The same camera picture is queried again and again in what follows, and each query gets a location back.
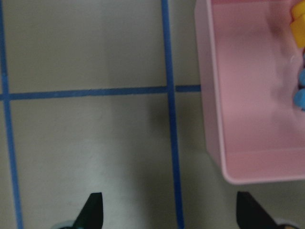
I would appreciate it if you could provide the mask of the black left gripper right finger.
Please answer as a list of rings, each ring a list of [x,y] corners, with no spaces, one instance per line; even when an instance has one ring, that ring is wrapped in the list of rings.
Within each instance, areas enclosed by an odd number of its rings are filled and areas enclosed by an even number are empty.
[[[245,191],[237,192],[236,222],[240,229],[299,229],[292,223],[276,222],[255,198]]]

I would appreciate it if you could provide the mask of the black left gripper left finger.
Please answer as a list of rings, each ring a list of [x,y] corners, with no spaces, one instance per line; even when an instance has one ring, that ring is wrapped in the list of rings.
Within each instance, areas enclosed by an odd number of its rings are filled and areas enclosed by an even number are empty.
[[[104,222],[103,196],[91,193],[74,221],[55,224],[54,229],[102,229]]]

